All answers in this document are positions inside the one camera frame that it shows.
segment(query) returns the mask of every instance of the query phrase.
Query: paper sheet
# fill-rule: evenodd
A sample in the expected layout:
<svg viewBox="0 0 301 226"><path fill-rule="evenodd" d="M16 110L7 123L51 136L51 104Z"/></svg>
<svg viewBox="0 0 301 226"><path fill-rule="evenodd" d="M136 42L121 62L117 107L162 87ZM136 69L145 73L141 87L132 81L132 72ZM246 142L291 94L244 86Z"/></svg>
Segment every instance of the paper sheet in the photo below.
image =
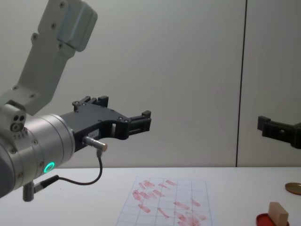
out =
<svg viewBox="0 0 301 226"><path fill-rule="evenodd" d="M116 226L215 226L204 180L136 178Z"/></svg>

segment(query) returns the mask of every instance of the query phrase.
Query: white wall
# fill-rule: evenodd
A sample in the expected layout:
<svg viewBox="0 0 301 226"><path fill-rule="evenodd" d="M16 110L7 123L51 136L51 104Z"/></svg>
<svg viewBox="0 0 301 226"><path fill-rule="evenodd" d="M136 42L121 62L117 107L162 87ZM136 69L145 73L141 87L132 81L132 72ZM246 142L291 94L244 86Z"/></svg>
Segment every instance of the white wall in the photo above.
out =
<svg viewBox="0 0 301 226"><path fill-rule="evenodd" d="M244 1L87 2L99 15L92 38L39 114L67 113L72 101L107 95L110 108L127 116L149 109L153 122L127 141L103 140L106 167L234 166ZM46 3L0 1L1 92L17 82ZM92 166L92 149L65 165Z"/></svg>
<svg viewBox="0 0 301 226"><path fill-rule="evenodd" d="M238 166L301 166L301 151L261 137L257 117L301 122L301 1L249 0Z"/></svg>

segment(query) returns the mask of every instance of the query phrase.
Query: green led ring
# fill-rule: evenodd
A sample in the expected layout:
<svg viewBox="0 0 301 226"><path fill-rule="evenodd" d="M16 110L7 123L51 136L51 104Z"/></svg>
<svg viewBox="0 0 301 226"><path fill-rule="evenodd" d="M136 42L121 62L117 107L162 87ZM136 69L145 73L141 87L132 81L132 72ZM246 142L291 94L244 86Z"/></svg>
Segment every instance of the green led ring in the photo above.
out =
<svg viewBox="0 0 301 226"><path fill-rule="evenodd" d="M44 169L44 173L48 173L49 171L51 171L53 168L55 167L55 163L52 161L50 163L48 163L48 165L45 167Z"/></svg>

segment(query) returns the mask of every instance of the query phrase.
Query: brass disc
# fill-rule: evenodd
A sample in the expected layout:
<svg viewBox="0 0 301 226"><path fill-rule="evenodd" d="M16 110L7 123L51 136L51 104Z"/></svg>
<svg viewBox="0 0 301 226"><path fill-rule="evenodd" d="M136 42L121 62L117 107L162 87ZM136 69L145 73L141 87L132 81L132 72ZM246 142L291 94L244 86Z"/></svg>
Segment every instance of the brass disc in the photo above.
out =
<svg viewBox="0 0 301 226"><path fill-rule="evenodd" d="M288 183L285 185L285 189L290 193L301 195L301 183Z"/></svg>

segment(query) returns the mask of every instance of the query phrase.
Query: table surface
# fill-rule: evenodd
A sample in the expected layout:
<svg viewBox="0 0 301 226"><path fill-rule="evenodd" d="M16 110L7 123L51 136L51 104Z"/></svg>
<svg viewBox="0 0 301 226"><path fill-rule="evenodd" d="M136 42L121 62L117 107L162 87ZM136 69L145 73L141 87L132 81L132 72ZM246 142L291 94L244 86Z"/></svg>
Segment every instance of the table surface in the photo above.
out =
<svg viewBox="0 0 301 226"><path fill-rule="evenodd" d="M35 182L58 174L77 181L91 181L98 169L55 169ZM270 202L289 212L291 226L301 225L301 196L284 188L301 182L301 168L120 168L103 169L91 186L58 181L22 200L22 189L0 199L0 222L6 226L115 226L136 176L207 180L218 226L255 226L258 214Z"/></svg>

